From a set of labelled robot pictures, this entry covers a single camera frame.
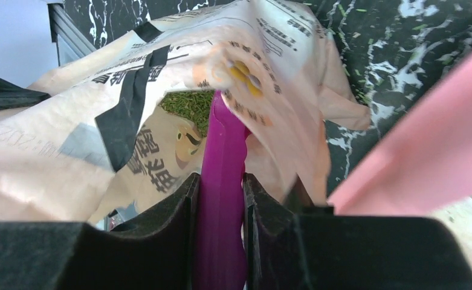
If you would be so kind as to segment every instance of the marble countertop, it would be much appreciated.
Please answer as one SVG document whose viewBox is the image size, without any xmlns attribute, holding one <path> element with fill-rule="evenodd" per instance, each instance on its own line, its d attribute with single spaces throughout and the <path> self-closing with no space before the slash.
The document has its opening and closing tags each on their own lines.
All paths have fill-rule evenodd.
<svg viewBox="0 0 472 290">
<path fill-rule="evenodd" d="M 65 11 L 100 48 L 150 19 L 229 0 L 65 0 Z M 331 30 L 354 94 L 372 110 L 357 132 L 327 122 L 331 192 L 387 131 L 472 50 L 472 0 L 308 0 Z"/>
</svg>

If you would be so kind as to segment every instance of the pink object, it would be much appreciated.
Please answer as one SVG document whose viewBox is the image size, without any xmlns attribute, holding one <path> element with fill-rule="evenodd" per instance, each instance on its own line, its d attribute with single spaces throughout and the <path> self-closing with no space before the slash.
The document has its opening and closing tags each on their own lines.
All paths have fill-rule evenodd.
<svg viewBox="0 0 472 290">
<path fill-rule="evenodd" d="M 241 290 L 247 259 L 241 239 L 241 181 L 249 131 L 215 92 L 209 113 L 196 217 L 194 290 Z"/>
<path fill-rule="evenodd" d="M 472 54 L 427 93 L 329 202 L 337 214 L 423 215 L 472 196 Z"/>
</svg>

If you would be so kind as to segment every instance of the purple tool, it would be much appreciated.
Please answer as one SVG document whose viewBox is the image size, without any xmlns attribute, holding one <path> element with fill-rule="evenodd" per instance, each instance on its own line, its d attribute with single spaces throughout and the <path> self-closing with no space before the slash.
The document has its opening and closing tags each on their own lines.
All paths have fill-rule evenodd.
<svg viewBox="0 0 472 290">
<path fill-rule="evenodd" d="M 200 175 L 196 216 L 194 290 L 242 290 L 247 260 L 241 241 L 241 187 L 248 129 L 215 92 Z"/>
</svg>

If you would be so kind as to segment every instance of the blurred pink strip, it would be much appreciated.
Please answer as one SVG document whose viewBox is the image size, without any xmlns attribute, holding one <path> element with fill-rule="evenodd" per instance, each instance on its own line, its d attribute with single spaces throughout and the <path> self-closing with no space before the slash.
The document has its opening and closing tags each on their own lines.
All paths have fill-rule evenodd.
<svg viewBox="0 0 472 290">
<path fill-rule="evenodd" d="M 387 134 L 329 202 L 337 214 L 423 215 L 472 196 L 472 53 Z"/>
</svg>

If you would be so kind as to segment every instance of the black tape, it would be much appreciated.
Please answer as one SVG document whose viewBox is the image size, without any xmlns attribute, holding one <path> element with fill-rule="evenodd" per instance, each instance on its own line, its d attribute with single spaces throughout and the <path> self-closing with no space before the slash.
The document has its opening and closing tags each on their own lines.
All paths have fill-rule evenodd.
<svg viewBox="0 0 472 290">
<path fill-rule="evenodd" d="M 150 22 L 145 22 L 144 24 L 134 28 L 134 32 L 136 32 L 136 34 L 145 42 L 151 42 L 163 33 Z"/>
<path fill-rule="evenodd" d="M 95 118 L 115 172 L 127 164 L 134 152 L 150 72 L 153 66 L 166 65 L 169 49 L 168 45 L 155 50 L 147 56 L 142 68 L 128 71 L 118 104 Z"/>
</svg>

